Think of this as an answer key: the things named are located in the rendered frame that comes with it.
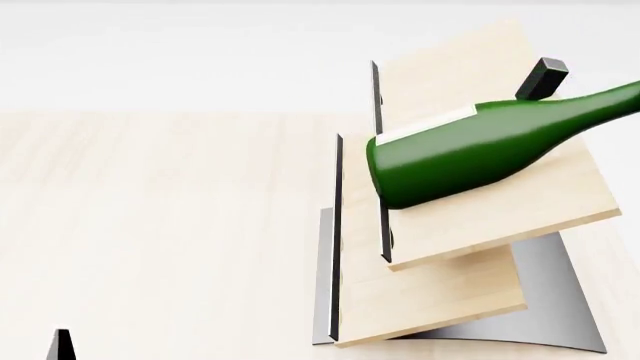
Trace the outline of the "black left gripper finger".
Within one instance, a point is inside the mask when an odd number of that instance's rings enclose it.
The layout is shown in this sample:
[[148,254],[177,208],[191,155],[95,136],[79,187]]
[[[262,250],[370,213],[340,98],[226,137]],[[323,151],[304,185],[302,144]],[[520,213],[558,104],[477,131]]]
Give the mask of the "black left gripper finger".
[[56,329],[46,360],[77,360],[68,329]]

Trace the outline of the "wooden wine rack, grey base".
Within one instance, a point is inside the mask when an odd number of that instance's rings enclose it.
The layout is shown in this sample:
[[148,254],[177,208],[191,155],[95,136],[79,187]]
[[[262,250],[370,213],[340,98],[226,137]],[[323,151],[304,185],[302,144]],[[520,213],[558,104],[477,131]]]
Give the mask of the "wooden wine rack, grey base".
[[312,344],[503,341],[605,353],[567,253],[568,229],[620,215],[583,140],[495,185],[389,212],[369,178],[369,138],[515,98],[538,62],[501,22],[373,67],[373,121],[335,139],[321,213]]

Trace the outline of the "green glass wine bottle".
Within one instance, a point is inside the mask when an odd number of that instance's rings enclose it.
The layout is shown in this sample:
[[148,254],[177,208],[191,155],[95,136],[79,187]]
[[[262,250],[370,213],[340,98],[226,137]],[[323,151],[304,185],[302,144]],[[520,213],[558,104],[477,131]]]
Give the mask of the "green glass wine bottle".
[[490,101],[438,125],[368,140],[374,188],[407,209],[506,179],[598,125],[640,113],[640,81],[555,101]]

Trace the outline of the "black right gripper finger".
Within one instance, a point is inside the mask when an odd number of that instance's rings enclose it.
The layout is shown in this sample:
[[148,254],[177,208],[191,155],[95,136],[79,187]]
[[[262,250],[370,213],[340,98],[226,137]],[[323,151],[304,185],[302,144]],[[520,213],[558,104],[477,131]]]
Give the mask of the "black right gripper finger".
[[517,100],[540,101],[551,97],[569,74],[559,59],[541,57],[515,93]]

